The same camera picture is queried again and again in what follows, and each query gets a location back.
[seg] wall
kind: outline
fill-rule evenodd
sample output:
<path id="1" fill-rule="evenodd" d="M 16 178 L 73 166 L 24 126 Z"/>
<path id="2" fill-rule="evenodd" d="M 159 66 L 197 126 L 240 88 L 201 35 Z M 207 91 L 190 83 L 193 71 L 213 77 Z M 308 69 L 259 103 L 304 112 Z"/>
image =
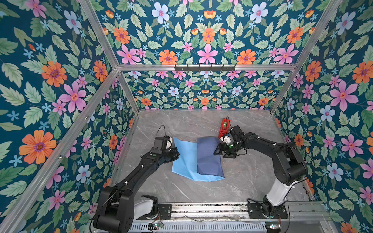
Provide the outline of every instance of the wall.
<path id="1" fill-rule="evenodd" d="M 341 232 L 372 228 L 372 1 L 344 1 L 276 111 Z"/>

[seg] light blue cloth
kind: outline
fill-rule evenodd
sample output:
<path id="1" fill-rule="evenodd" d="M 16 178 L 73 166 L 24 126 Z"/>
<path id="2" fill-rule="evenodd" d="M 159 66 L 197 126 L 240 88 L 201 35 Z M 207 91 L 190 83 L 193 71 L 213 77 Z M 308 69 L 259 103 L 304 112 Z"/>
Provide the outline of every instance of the light blue cloth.
<path id="1" fill-rule="evenodd" d="M 172 172 L 194 181 L 217 181 L 224 179 L 221 176 L 201 175 L 197 172 L 197 143 L 185 142 L 177 138 L 173 139 L 180 155 L 172 164 Z"/>

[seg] red object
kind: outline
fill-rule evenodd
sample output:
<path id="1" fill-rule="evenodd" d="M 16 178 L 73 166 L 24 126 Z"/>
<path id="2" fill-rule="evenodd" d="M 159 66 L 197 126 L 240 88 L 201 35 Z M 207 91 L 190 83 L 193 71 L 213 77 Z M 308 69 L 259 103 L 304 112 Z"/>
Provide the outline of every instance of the red object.
<path id="1" fill-rule="evenodd" d="M 221 138 L 224 134 L 228 133 L 230 126 L 231 126 L 231 121 L 224 118 L 222 121 L 222 126 L 220 127 L 219 138 Z"/>

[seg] blue fabric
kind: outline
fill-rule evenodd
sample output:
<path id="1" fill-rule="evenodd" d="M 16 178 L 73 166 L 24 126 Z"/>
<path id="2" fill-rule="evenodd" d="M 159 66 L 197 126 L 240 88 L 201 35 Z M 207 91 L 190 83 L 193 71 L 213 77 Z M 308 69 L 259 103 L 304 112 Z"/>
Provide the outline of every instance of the blue fabric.
<path id="1" fill-rule="evenodd" d="M 197 172 L 197 143 L 185 142 L 174 138 L 175 147 L 180 153 L 179 158 L 172 164 L 172 172 L 194 181 L 217 181 L 224 177 L 201 175 Z"/>
<path id="2" fill-rule="evenodd" d="M 216 137 L 197 139 L 197 172 L 204 175 L 224 177 L 220 156 L 214 155 L 219 139 Z"/>

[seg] red toy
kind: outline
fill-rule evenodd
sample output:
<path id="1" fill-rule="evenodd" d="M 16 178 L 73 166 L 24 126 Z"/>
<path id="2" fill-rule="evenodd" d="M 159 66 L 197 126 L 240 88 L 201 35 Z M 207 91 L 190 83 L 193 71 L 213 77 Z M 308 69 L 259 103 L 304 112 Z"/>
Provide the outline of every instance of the red toy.
<path id="1" fill-rule="evenodd" d="M 220 127 L 219 138 L 221 138 L 224 134 L 228 133 L 230 126 L 231 126 L 231 121 L 229 117 L 226 117 L 225 119 L 223 119 L 222 126 Z"/>

